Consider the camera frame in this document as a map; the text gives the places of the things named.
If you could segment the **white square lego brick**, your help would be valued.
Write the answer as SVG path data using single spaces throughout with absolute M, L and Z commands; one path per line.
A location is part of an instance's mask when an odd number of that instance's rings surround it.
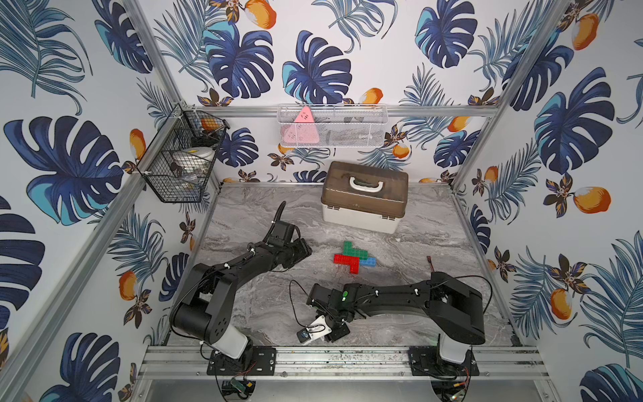
M 326 318 L 324 316 L 319 316 L 309 327 L 309 333 L 322 333 L 328 329 L 326 325 Z

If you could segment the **red lego brick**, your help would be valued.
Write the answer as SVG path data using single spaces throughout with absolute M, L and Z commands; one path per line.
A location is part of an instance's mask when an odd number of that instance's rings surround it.
M 350 264 L 349 272 L 352 275 L 357 275 L 359 273 L 360 263 L 359 260 L 355 260 Z
M 335 256 L 333 256 L 333 263 L 344 266 L 359 266 L 360 259 L 354 256 L 336 254 Z

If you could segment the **blue lego brick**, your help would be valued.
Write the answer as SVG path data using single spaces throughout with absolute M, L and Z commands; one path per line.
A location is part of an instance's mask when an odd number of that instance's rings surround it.
M 366 259 L 361 259 L 359 261 L 359 265 L 364 266 L 364 267 L 375 267 L 375 266 L 377 266 L 377 264 L 378 264 L 378 262 L 377 262 L 377 259 L 375 257 L 368 257 Z

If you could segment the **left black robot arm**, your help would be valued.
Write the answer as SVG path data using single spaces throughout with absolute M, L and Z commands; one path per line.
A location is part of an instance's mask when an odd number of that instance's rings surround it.
M 300 229 L 281 219 L 283 201 L 262 241 L 246 253 L 208 266 L 196 264 L 184 276 L 169 323 L 182 338 L 196 339 L 234 360 L 243 359 L 251 341 L 231 324 L 237 291 L 257 276 L 281 268 L 288 271 L 312 254 Z

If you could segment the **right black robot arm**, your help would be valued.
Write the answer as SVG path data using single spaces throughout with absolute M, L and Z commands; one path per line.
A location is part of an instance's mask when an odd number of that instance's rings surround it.
M 341 289 L 319 284 L 307 295 L 306 304 L 317 317 L 297 334 L 308 345 L 319 338 L 335 342 L 350 334 L 348 323 L 357 316 L 414 315 L 430 318 L 450 343 L 479 346 L 486 342 L 484 316 L 492 299 L 464 283 L 472 275 L 450 276 L 435 271 L 430 279 L 411 285 L 369 286 L 349 283 Z

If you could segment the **brown lid storage box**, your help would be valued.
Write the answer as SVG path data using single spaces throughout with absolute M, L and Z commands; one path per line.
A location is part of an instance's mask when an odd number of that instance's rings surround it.
M 405 217 L 410 179 L 407 173 L 334 161 L 323 184 L 323 219 L 393 234 Z

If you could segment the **pink triangle card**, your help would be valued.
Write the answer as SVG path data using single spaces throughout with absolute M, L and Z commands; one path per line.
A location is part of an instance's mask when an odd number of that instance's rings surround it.
M 320 135 L 310 107 L 303 107 L 291 124 L 284 125 L 282 140 L 286 145 L 316 145 Z

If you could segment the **white bowl in basket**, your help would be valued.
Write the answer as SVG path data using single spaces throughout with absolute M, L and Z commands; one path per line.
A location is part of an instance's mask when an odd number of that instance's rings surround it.
M 192 147 L 171 153 L 172 161 L 185 172 L 207 170 L 214 160 L 214 149 L 210 147 Z

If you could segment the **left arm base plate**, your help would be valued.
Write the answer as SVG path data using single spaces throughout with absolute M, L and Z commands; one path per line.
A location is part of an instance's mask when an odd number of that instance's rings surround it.
M 276 366 L 276 348 L 250 346 L 239 358 L 231 358 L 221 352 L 212 352 L 209 358 L 209 376 L 273 376 Z

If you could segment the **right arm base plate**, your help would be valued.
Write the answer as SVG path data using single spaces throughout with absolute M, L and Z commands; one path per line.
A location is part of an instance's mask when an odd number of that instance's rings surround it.
M 455 380 L 459 377 L 479 376 L 473 350 L 469 348 L 463 363 L 452 363 L 440 356 L 437 346 L 410 347 L 408 351 L 413 376 L 430 376 L 438 380 Z

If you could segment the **clear wall shelf tray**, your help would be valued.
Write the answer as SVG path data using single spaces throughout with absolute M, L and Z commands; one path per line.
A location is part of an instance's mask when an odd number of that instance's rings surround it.
M 291 146 L 283 143 L 284 125 L 294 122 L 303 107 L 310 107 L 320 135 L 316 145 Z M 276 120 L 285 147 L 379 147 L 383 145 L 388 110 L 378 105 L 281 105 Z

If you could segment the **aluminium front rail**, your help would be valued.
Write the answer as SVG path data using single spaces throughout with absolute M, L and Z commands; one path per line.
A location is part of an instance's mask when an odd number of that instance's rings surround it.
M 139 369 L 146 380 L 549 380 L 532 347 L 475 347 L 461 368 L 447 368 L 435 347 L 258 347 L 249 367 L 207 358 L 206 348 L 151 347 Z

